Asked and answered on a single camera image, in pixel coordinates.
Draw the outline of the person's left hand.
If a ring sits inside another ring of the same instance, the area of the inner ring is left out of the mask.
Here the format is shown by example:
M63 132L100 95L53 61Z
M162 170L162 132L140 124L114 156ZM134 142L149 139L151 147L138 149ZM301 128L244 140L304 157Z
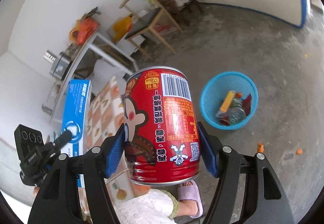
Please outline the person's left hand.
M39 192L39 187L35 187L34 188L34 190L33 190L33 194L34 194L34 196L36 197L37 196L37 194L38 194L38 192Z

